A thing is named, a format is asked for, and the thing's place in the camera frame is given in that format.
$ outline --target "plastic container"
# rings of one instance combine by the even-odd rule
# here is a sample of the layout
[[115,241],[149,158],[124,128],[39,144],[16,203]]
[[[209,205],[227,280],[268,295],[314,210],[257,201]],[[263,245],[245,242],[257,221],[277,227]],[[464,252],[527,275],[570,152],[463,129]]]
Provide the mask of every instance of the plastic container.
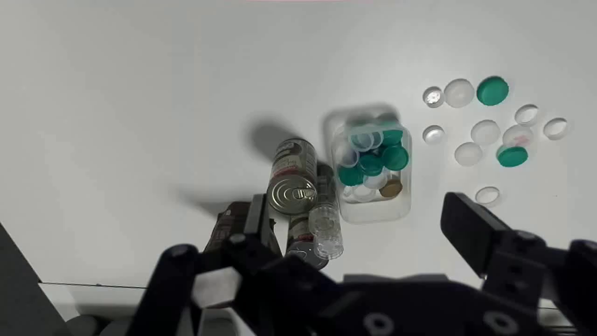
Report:
[[[384,168],[384,173],[388,180],[399,179],[402,184],[401,192],[394,197],[383,197],[377,189],[367,188],[363,184],[357,184],[350,188],[351,192],[347,193],[346,185],[342,183],[338,177],[338,169],[341,155],[337,154],[339,148],[338,143],[348,142],[353,135],[361,134],[375,134],[381,133],[383,135],[382,145],[378,149],[370,149],[368,152],[361,152],[360,156],[377,155],[381,158],[385,149],[388,147],[401,146],[404,148],[408,156],[408,162],[400,171],[389,170]],[[367,136],[361,136],[362,139],[367,139]],[[336,176],[337,198],[340,214],[345,221],[353,224],[365,224],[369,222],[393,221],[402,218],[408,214],[411,209],[411,171],[412,171],[412,155],[413,155],[413,140],[410,132],[401,126],[397,121],[383,121],[373,119],[368,121],[364,126],[341,126],[331,137],[331,143],[328,144],[331,148],[332,166]]]

